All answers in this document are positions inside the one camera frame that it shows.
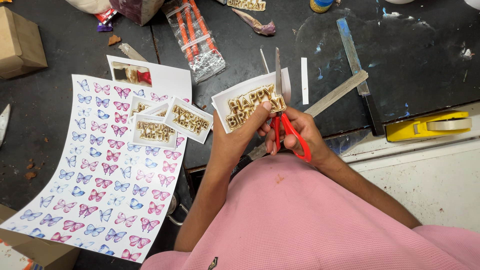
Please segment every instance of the black knife handle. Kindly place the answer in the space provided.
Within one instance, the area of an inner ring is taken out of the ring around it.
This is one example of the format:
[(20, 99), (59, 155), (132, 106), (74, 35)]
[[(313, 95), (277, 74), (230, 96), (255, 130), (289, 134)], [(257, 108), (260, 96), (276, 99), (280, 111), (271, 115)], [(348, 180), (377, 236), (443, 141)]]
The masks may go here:
[(233, 169), (232, 174), (230, 175), (230, 181), (232, 181), (233, 177), (235, 177), (237, 173), (239, 173), (243, 168), (247, 167), (247, 165), (252, 162), (253, 160), (250, 158), (249, 155), (246, 155), (244, 158), (240, 159), (238, 164)]
[(384, 126), (382, 126), (382, 121), (380, 120), (380, 115), (378, 114), (372, 95), (362, 96), (361, 99), (367, 112), (368, 124), (372, 127), (372, 135), (375, 137), (385, 135)]

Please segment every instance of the blue butterfly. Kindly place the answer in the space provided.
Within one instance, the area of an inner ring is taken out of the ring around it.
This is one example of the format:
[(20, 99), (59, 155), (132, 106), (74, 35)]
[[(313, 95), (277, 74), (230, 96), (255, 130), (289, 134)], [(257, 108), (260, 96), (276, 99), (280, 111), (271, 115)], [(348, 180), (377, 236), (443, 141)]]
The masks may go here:
[(85, 147), (85, 146), (76, 146), (76, 145), (73, 145), (73, 144), (70, 144), (71, 145), (71, 150), (70, 150), (70, 154), (77, 154), (77, 155), (80, 155), (82, 153), (82, 149)]
[(138, 93), (135, 92), (135, 91), (134, 91), (133, 93), (136, 94), (136, 95), (139, 96), (139, 97), (145, 97), (145, 93), (144, 93), (144, 90), (143, 90), (143, 89), (140, 90), (140, 91), (138, 91)]
[(90, 135), (90, 144), (94, 144), (96, 143), (96, 145), (101, 145), (103, 143), (103, 139), (105, 139), (105, 137), (95, 137), (93, 135)]
[(100, 106), (103, 105), (104, 108), (108, 107), (108, 105), (109, 105), (108, 103), (110, 102), (110, 99), (108, 99), (108, 98), (102, 100), (101, 98), (95, 97), (95, 100), (96, 100), (96, 105), (97, 106), (100, 107)]
[(104, 230), (105, 230), (105, 227), (95, 228), (95, 226), (93, 224), (89, 224), (87, 226), (87, 229), (85, 230), (84, 234), (85, 235), (92, 234), (92, 236), (98, 236)]
[(148, 186), (144, 186), (142, 188), (140, 188), (137, 184), (133, 185), (133, 190), (132, 190), (132, 193), (134, 195), (137, 195), (137, 193), (140, 192), (140, 196), (144, 196), (146, 194), (148, 190)]
[(83, 80), (82, 83), (77, 81), (78, 85), (83, 89), (83, 91), (90, 91), (90, 88), (88, 88), (87, 80)]
[(84, 97), (84, 96), (78, 94), (77, 97), (78, 97), (78, 102), (80, 102), (80, 103), (85, 102), (85, 104), (90, 104), (90, 101), (92, 100), (92, 96)]
[(154, 148), (151, 148), (150, 146), (145, 147), (145, 154), (147, 155), (150, 155), (150, 153), (152, 153), (152, 155), (156, 156), (158, 155), (159, 151), (160, 151), (159, 147), (154, 147)]
[(83, 142), (85, 140), (85, 138), (87, 137), (87, 134), (80, 134), (78, 135), (78, 133), (76, 133), (75, 131), (72, 132), (72, 136), (73, 136), (73, 140), (76, 141), (78, 140), (79, 142)]
[(110, 194), (110, 200), (108, 200), (108, 205), (111, 205), (111, 204), (115, 204), (115, 206), (119, 206), (120, 203), (123, 201), (125, 197), (122, 196), (122, 197), (116, 197), (115, 195), (113, 194)]
[(115, 252), (111, 251), (107, 245), (102, 245), (98, 251), (100, 253), (107, 254), (107, 255), (115, 254)]
[(27, 219), (28, 221), (32, 221), (38, 218), (39, 216), (41, 216), (42, 214), (43, 213), (34, 213), (31, 210), (27, 210), (22, 216), (20, 216), (20, 219), (21, 220)]
[(100, 210), (100, 222), (102, 222), (102, 220), (108, 222), (108, 220), (110, 219), (110, 215), (112, 214), (112, 210), (113, 208), (110, 208), (105, 212), (102, 212), (102, 210)]
[(105, 119), (108, 119), (108, 118), (110, 117), (109, 114), (104, 113), (102, 110), (97, 110), (96, 112), (97, 112), (96, 115), (97, 115), (100, 119), (105, 120)]
[(84, 184), (87, 184), (90, 179), (92, 179), (93, 175), (86, 175), (84, 176), (81, 172), (78, 173), (77, 176), (77, 183), (80, 183), (81, 181), (84, 182)]
[(90, 147), (90, 156), (92, 157), (100, 157), (102, 153), (98, 152), (95, 148)]
[(85, 191), (82, 191), (79, 187), (75, 186), (72, 190), (72, 195), (75, 197), (79, 197), (85, 194)]
[(132, 173), (132, 167), (127, 167), (125, 168), (125, 170), (123, 170), (122, 168), (120, 168), (120, 171), (121, 171), (121, 175), (123, 175), (123, 178), (127, 179), (130, 178), (130, 175)]
[(45, 235), (42, 233), (42, 231), (39, 228), (33, 229), (33, 231), (31, 233), (29, 233), (28, 235), (35, 236), (35, 237), (38, 237), (38, 238), (45, 237)]
[(65, 180), (70, 180), (70, 178), (75, 174), (75, 172), (66, 172), (65, 170), (60, 170), (59, 178)]
[(48, 207), (48, 205), (52, 202), (53, 197), (55, 196), (46, 197), (45, 199), (40, 197), (40, 208), (42, 208), (42, 206), (45, 208)]
[(137, 160), (139, 159), (140, 157), (130, 157), (129, 155), (125, 154), (125, 164), (131, 164), (131, 165), (135, 165), (137, 164)]
[(40, 225), (43, 225), (45, 223), (48, 223), (48, 227), (50, 226), (53, 226), (55, 224), (57, 224), (57, 222), (59, 222), (61, 219), (63, 219), (63, 217), (55, 217), (53, 218), (52, 215), (50, 214), (47, 214), (43, 219), (42, 221), (40, 221)]
[(115, 189), (115, 190), (121, 189), (122, 192), (125, 192), (125, 191), (127, 191), (127, 188), (128, 188), (129, 186), (130, 186), (129, 183), (122, 184), (122, 183), (120, 183), (119, 181), (115, 181), (115, 187), (114, 187), (114, 189)]
[(132, 199), (130, 201), (130, 208), (132, 209), (140, 209), (142, 208), (144, 205), (139, 203), (136, 199)]
[(16, 231), (16, 232), (19, 232), (23, 229), (26, 229), (28, 226), (25, 225), (25, 226), (19, 226), (17, 227), (17, 225), (15, 224), (15, 222), (11, 222), (10, 223), (10, 228), (7, 227), (7, 229), (9, 229), (10, 231)]
[(87, 248), (93, 244), (95, 244), (95, 242), (87, 242), (87, 243), (84, 243), (82, 242), (82, 240), (80, 238), (77, 238), (75, 240), (75, 243), (73, 243), (74, 245), (76, 245), (77, 247), (83, 247), (83, 248)]
[(153, 162), (151, 159), (149, 158), (146, 158), (145, 159), (145, 166), (147, 166), (148, 168), (155, 168), (158, 164), (156, 164), (155, 162)]
[(68, 184), (59, 185), (58, 182), (54, 182), (55, 186), (50, 189), (50, 192), (62, 193), (65, 188), (68, 187)]
[(77, 123), (77, 126), (80, 130), (85, 129), (85, 118), (82, 118), (78, 121), (75, 119), (75, 123)]
[(68, 167), (75, 167), (77, 164), (77, 156), (72, 156), (71, 158), (65, 157), (68, 163)]
[(90, 111), (92, 110), (92, 108), (82, 108), (80, 106), (77, 106), (78, 108), (78, 116), (86, 116), (86, 117), (89, 117), (90, 116)]
[(110, 231), (108, 232), (107, 236), (105, 236), (105, 241), (108, 241), (108, 240), (110, 240), (110, 239), (113, 238), (113, 242), (117, 243), (117, 242), (119, 242), (126, 234), (127, 234), (127, 232), (119, 232), (119, 233), (116, 233), (114, 229), (110, 229)]
[(134, 144), (131, 144), (131, 143), (127, 143), (127, 146), (128, 146), (127, 149), (128, 149), (129, 151), (132, 151), (132, 150), (133, 150), (133, 151), (135, 151), (135, 152), (140, 151), (140, 149), (142, 148), (142, 147), (139, 146), (139, 145), (134, 145)]

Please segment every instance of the butterfly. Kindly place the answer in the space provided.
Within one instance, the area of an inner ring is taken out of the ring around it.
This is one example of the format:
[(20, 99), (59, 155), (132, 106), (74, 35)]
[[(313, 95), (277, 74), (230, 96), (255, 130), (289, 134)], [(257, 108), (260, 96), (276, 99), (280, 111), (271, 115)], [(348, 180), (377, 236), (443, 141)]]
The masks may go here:
[(100, 157), (100, 155), (101, 155), (102, 153), (98, 152), (95, 148), (90, 147), (90, 153), (89, 153), (89, 154), (90, 154), (90, 156), (96, 158), (96, 157)]
[(97, 165), (98, 165), (98, 161), (88, 163), (88, 160), (82, 159), (82, 164), (80, 165), (80, 168), (85, 169), (88, 167), (93, 172), (95, 171)]
[(105, 139), (105, 137), (96, 138), (95, 136), (90, 135), (90, 144), (96, 143), (96, 145), (101, 145), (103, 143), (103, 139)]
[(137, 195), (137, 193), (140, 193), (140, 196), (144, 196), (147, 190), (148, 190), (148, 186), (144, 186), (140, 188), (137, 184), (134, 184), (132, 193), (134, 195)]
[(128, 127), (118, 127), (117, 125), (112, 125), (113, 133), (117, 136), (120, 133), (120, 137), (128, 130)]
[(95, 228), (93, 224), (89, 224), (87, 229), (85, 230), (84, 234), (89, 235), (92, 234), (93, 237), (98, 236), (101, 232), (105, 230), (105, 227)]
[(95, 200), (96, 202), (99, 202), (102, 200), (103, 195), (105, 195), (106, 192), (98, 192), (95, 189), (92, 189), (92, 192), (90, 192), (90, 196), (88, 196), (88, 200)]
[(46, 197), (45, 199), (40, 197), (40, 208), (42, 208), (42, 206), (45, 208), (48, 207), (48, 205), (52, 202), (53, 197), (55, 196)]
[(162, 213), (163, 207), (165, 207), (164, 204), (156, 205), (154, 202), (150, 202), (150, 205), (148, 206), (148, 213), (151, 214), (155, 212), (155, 214), (158, 216)]
[(117, 107), (117, 110), (127, 111), (128, 108), (130, 108), (129, 103), (121, 103), (121, 102), (118, 102), (118, 101), (114, 101), (113, 105), (115, 105), (115, 107)]
[(102, 188), (107, 188), (109, 185), (113, 183), (110, 180), (104, 180), (102, 178), (95, 178), (95, 182), (98, 187), (101, 186)]
[(154, 177), (154, 175), (155, 175), (154, 172), (145, 174), (142, 170), (138, 170), (136, 179), (137, 180), (145, 179), (145, 181), (147, 181), (147, 183), (150, 183), (152, 181), (152, 177)]
[(107, 160), (108, 161), (113, 160), (114, 162), (117, 162), (119, 160), (120, 154), (121, 154), (120, 152), (113, 153), (112, 151), (107, 150)]
[(77, 106), (78, 108), (78, 116), (85, 116), (85, 117), (89, 117), (90, 116), (90, 111), (92, 110), (92, 108), (82, 108), (80, 106)]
[(115, 232), (114, 229), (110, 229), (110, 231), (107, 233), (107, 236), (105, 236), (105, 241), (108, 241), (110, 239), (113, 238), (113, 242), (117, 243), (119, 242), (125, 235), (127, 234), (127, 232)]
[(43, 213), (34, 213), (31, 210), (27, 210), (27, 211), (24, 212), (24, 214), (22, 216), (20, 216), (20, 219), (21, 220), (27, 219), (28, 221), (32, 221), (32, 220), (38, 218), (39, 216), (41, 216), (42, 214)]
[(85, 118), (82, 118), (80, 120), (75, 119), (75, 123), (77, 123), (77, 126), (79, 129), (85, 129)]
[(122, 259), (127, 259), (127, 260), (132, 260), (132, 261), (137, 261), (138, 258), (140, 257), (140, 255), (142, 255), (142, 254), (141, 253), (130, 254), (130, 251), (128, 251), (128, 249), (125, 249), (121, 254), (121, 258)]
[(177, 160), (177, 158), (179, 158), (181, 156), (180, 152), (172, 152), (170, 150), (163, 150), (163, 153), (165, 154), (165, 157), (167, 159), (173, 157), (172, 158), (173, 160)]
[(160, 224), (160, 221), (150, 221), (148, 218), (141, 218), (140, 221), (142, 222), (142, 232), (147, 229), (147, 233), (155, 228), (155, 226)]
[(92, 100), (92, 96), (84, 97), (84, 96), (78, 94), (77, 97), (78, 97), (78, 102), (80, 102), (80, 103), (85, 102), (85, 104), (90, 104), (90, 101)]
[(88, 205), (86, 205), (86, 204), (81, 204), (80, 205), (80, 212), (79, 212), (78, 217), (81, 217), (82, 215), (84, 215), (84, 218), (86, 216), (90, 216), (90, 214), (95, 212), (97, 209), (98, 209), (98, 207), (96, 207), (96, 206), (88, 207)]
[(123, 175), (123, 178), (127, 179), (130, 178), (130, 175), (132, 174), (132, 167), (127, 167), (125, 169), (120, 168), (121, 175)]
[(130, 93), (130, 91), (131, 91), (130, 88), (124, 88), (124, 89), (122, 89), (122, 88), (120, 88), (120, 87), (118, 87), (118, 86), (114, 86), (113, 88), (117, 91), (117, 93), (119, 94), (120, 98), (121, 98), (121, 95), (123, 94), (123, 96), (125, 97), (125, 99), (128, 97), (128, 93)]
[(103, 166), (103, 172), (105, 173), (105, 175), (107, 174), (107, 172), (108, 172), (108, 175), (112, 175), (112, 173), (116, 169), (118, 169), (118, 165), (110, 165), (110, 164), (102, 163), (102, 166)]
[(65, 180), (70, 180), (70, 178), (75, 174), (75, 172), (66, 172), (65, 170), (60, 170), (59, 178)]
[(151, 159), (149, 158), (146, 158), (145, 159), (145, 166), (147, 166), (148, 168), (155, 168), (158, 164), (153, 162)]
[(53, 186), (52, 189), (50, 189), (50, 192), (62, 193), (63, 189), (68, 187), (68, 184), (59, 185), (58, 182), (54, 182), (54, 184), (55, 185)]
[(102, 245), (98, 251), (111, 256), (115, 254), (115, 252), (111, 251), (107, 245)]
[(67, 160), (68, 167), (75, 167), (77, 164), (77, 156), (72, 156), (71, 158), (65, 157)]
[(122, 192), (125, 192), (125, 191), (127, 191), (127, 188), (128, 188), (129, 186), (130, 186), (130, 183), (122, 184), (122, 183), (120, 183), (119, 181), (115, 181), (115, 187), (114, 187), (114, 189), (115, 189), (115, 190), (121, 189)]
[(139, 159), (140, 157), (130, 157), (129, 155), (125, 154), (125, 164), (131, 164), (131, 165), (135, 165), (137, 164), (137, 160)]
[(142, 248), (151, 242), (148, 238), (140, 238), (136, 235), (130, 235), (128, 239), (130, 240), (130, 246), (135, 246), (138, 244), (137, 248)]
[(138, 91), (138, 93), (135, 92), (135, 91), (134, 91), (133, 93), (136, 94), (136, 95), (139, 96), (139, 97), (145, 97), (145, 93), (144, 93), (144, 90), (143, 90), (143, 89), (140, 90), (140, 91)]
[(57, 205), (53, 207), (53, 209), (54, 210), (63, 209), (63, 212), (68, 213), (75, 205), (77, 205), (76, 202), (66, 204), (64, 199), (60, 199)]
[(115, 204), (115, 206), (119, 206), (120, 203), (123, 201), (125, 197), (122, 196), (122, 197), (117, 197), (113, 194), (110, 194), (110, 200), (108, 200), (108, 205), (111, 205), (111, 204)]
[(109, 106), (110, 99), (106, 98), (106, 99), (102, 100), (101, 98), (95, 97), (95, 101), (96, 101), (96, 105), (98, 107), (103, 105), (103, 107), (106, 108), (106, 107)]
[(90, 88), (88, 88), (87, 80), (83, 80), (81, 83), (77, 81), (78, 85), (82, 88), (83, 91), (90, 91)]
[(120, 212), (117, 217), (118, 218), (115, 220), (115, 224), (125, 222), (125, 226), (129, 228), (132, 226), (132, 223), (135, 221), (135, 219), (137, 219), (137, 216), (131, 216), (129, 218), (126, 218), (125, 214), (123, 214), (122, 212)]
[(103, 91), (105, 95), (110, 95), (110, 85), (102, 87), (98, 83), (93, 83), (93, 86), (95, 86), (95, 92), (100, 93), (101, 91)]
[(87, 134), (80, 134), (76, 133), (75, 131), (72, 132), (73, 140), (76, 141), (78, 140), (79, 142), (83, 142), (85, 138), (87, 137)]
[(131, 143), (127, 143), (127, 146), (128, 146), (127, 149), (128, 149), (129, 151), (132, 151), (132, 150), (133, 150), (133, 151), (135, 151), (135, 152), (140, 151), (140, 149), (142, 148), (142, 147), (139, 146), (139, 145), (134, 145), (134, 144), (131, 144)]
[(28, 225), (17, 227), (17, 225), (15, 224), (15, 222), (11, 222), (11, 223), (10, 223), (10, 228), (7, 228), (7, 229), (9, 229), (10, 231), (19, 232), (19, 231), (21, 231), (21, 230), (23, 230), (23, 229), (25, 229), (25, 228), (27, 228), (27, 227), (28, 227)]
[(82, 191), (79, 187), (75, 186), (71, 191), (72, 195), (75, 197), (80, 197), (85, 194), (85, 191)]
[(67, 241), (71, 237), (72, 237), (71, 235), (61, 236), (60, 233), (55, 233), (52, 236), (52, 238), (50, 238), (50, 240), (64, 243), (65, 241)]
[(132, 199), (130, 201), (130, 208), (134, 209), (134, 210), (137, 210), (137, 209), (140, 209), (142, 208), (144, 205), (139, 203), (136, 199)]
[(70, 229), (70, 232), (75, 232), (76, 230), (78, 229), (81, 229), (85, 227), (85, 224), (83, 223), (80, 223), (80, 222), (74, 222), (74, 221), (65, 221), (63, 223), (63, 229), (64, 230), (68, 230)]
[(82, 240), (81, 240), (80, 238), (77, 238), (77, 239), (75, 240), (75, 243), (73, 243), (73, 244), (76, 245), (77, 247), (83, 247), (83, 248), (86, 249), (87, 247), (95, 244), (95, 242), (87, 242), (87, 243), (85, 243), (85, 242), (82, 242)]
[(77, 176), (77, 183), (80, 183), (81, 181), (84, 182), (84, 184), (87, 184), (90, 179), (92, 178), (93, 175), (86, 175), (84, 176), (81, 172), (78, 173), (78, 176)]
[(171, 173), (174, 173), (176, 167), (177, 167), (176, 163), (169, 164), (168, 162), (163, 161), (163, 171), (164, 172), (170, 171)]
[(112, 214), (112, 210), (113, 210), (113, 208), (107, 209), (104, 212), (102, 212), (102, 210), (100, 210), (100, 222), (102, 222), (102, 221), (108, 222), (108, 220), (110, 219), (110, 215)]
[(156, 155), (158, 155), (159, 151), (160, 151), (159, 147), (151, 148), (150, 146), (147, 146), (145, 148), (145, 154), (147, 154), (147, 155), (150, 155), (150, 153), (152, 153), (152, 155), (156, 156)]
[(122, 122), (125, 124), (127, 122), (128, 114), (120, 115), (118, 112), (115, 112), (115, 122)]
[(82, 149), (85, 147), (85, 146), (76, 146), (76, 145), (73, 145), (73, 144), (70, 144), (72, 146), (72, 148), (70, 149), (70, 154), (77, 154), (77, 155), (80, 155), (82, 153)]
[(63, 219), (63, 217), (55, 217), (55, 218), (52, 218), (52, 215), (50, 214), (47, 214), (43, 219), (42, 221), (40, 221), (40, 225), (43, 225), (45, 223), (48, 223), (48, 227), (51, 227), (55, 224), (57, 224), (57, 222), (59, 222), (61, 219)]
[(166, 100), (168, 99), (168, 95), (164, 95), (164, 96), (161, 96), (161, 97), (158, 97), (155, 93), (150, 93), (150, 95), (152, 96), (152, 100), (153, 101), (163, 101), (163, 100)]
[(39, 228), (33, 229), (33, 231), (31, 233), (29, 233), (28, 235), (35, 236), (35, 237), (38, 237), (38, 238), (45, 237), (45, 235), (42, 233), (42, 231)]
[(92, 131), (95, 131), (95, 130), (100, 130), (101, 133), (105, 133), (107, 131), (107, 127), (108, 127), (108, 123), (105, 123), (105, 124), (101, 124), (99, 125), (97, 122), (95, 121), (92, 121)]
[(160, 190), (152, 190), (153, 198), (158, 199), (160, 197), (161, 201), (164, 201), (168, 196), (170, 196), (170, 193), (166, 191), (160, 191)]
[(98, 116), (100, 119), (108, 119), (110, 117), (109, 114), (104, 113), (102, 110), (97, 110), (96, 111), (96, 116)]
[(177, 138), (177, 147), (183, 142), (183, 140), (185, 140), (184, 137), (178, 137)]
[(166, 177), (165, 175), (159, 173), (158, 174), (158, 178), (160, 179), (160, 184), (167, 184), (167, 186), (172, 183), (173, 180), (175, 180), (175, 176), (169, 176), (169, 177)]

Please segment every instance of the pink shirt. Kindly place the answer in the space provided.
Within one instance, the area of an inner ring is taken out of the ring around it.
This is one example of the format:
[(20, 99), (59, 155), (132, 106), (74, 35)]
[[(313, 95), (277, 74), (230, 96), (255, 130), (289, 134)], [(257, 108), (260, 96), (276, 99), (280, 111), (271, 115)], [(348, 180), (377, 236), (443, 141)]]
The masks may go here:
[(480, 269), (480, 235), (413, 230), (290, 154), (251, 163), (192, 252), (167, 251), (141, 270)]

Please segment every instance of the person's right hand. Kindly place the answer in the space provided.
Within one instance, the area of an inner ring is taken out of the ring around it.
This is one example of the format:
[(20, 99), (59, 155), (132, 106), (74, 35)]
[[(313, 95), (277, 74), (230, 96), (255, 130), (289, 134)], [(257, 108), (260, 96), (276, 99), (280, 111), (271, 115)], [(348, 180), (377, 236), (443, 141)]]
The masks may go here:
[[(313, 117), (289, 106), (287, 106), (287, 109), (283, 111), (283, 113), (288, 116), (293, 128), (295, 128), (310, 147), (312, 160), (309, 163), (317, 168), (322, 167), (334, 153), (322, 139), (320, 131), (318, 131), (318, 128), (315, 126)], [(261, 131), (268, 132), (265, 138), (266, 151), (272, 156), (276, 155), (278, 149), (275, 144), (275, 130), (272, 128), (263, 130), (263, 126), (260, 129), (262, 129)], [(290, 134), (285, 136), (285, 129), (282, 123), (280, 124), (280, 140), (284, 140), (283, 144), (286, 148), (295, 151), (301, 156), (304, 155), (300, 142), (295, 135)]]

